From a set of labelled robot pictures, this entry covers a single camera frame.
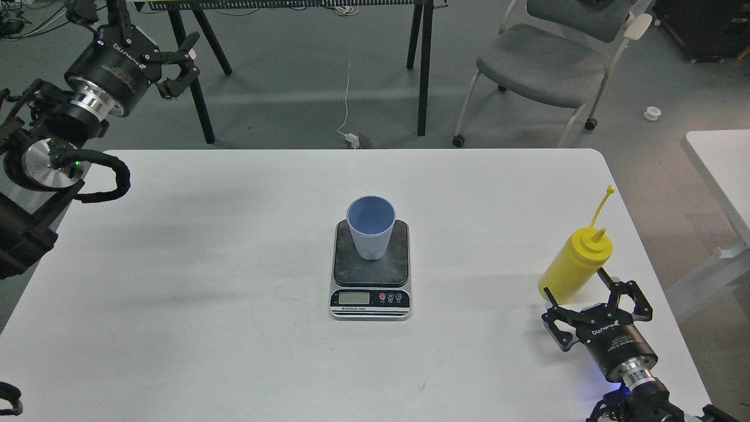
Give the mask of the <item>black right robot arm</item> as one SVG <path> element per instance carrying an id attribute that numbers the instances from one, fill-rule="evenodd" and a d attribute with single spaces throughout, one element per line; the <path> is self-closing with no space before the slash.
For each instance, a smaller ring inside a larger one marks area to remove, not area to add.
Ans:
<path id="1" fill-rule="evenodd" d="M 605 380 L 619 384 L 602 396 L 587 420 L 736 420 L 711 404 L 702 408 L 703 415 L 694 416 L 670 402 L 669 390 L 652 374 L 658 356 L 635 327 L 636 321 L 652 320 L 653 307 L 635 281 L 615 281 L 602 268 L 597 275 L 610 291 L 607 302 L 577 312 L 562 307 L 546 287 L 543 292 L 550 304 L 541 316 L 563 352 L 583 344 Z"/>

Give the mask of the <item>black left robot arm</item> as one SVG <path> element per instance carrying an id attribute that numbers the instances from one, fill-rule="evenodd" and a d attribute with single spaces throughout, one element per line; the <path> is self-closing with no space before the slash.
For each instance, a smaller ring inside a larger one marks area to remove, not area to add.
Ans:
<path id="1" fill-rule="evenodd" d="M 108 118 L 131 115 L 150 87 L 177 98 L 199 75 L 197 32 L 167 52 L 133 24 L 124 1 L 105 3 L 103 24 L 92 1 L 67 1 L 64 8 L 68 22 L 93 35 L 65 72 L 68 89 L 36 79 L 18 96 L 2 90 L 2 101 L 14 104 L 2 122 L 3 169 L 22 189 L 52 193 L 32 212 L 2 195 L 3 280 L 25 273 L 53 248 L 58 234 L 51 224 L 72 201 L 109 202 L 129 191 L 124 161 L 85 148 L 104 136 Z"/>

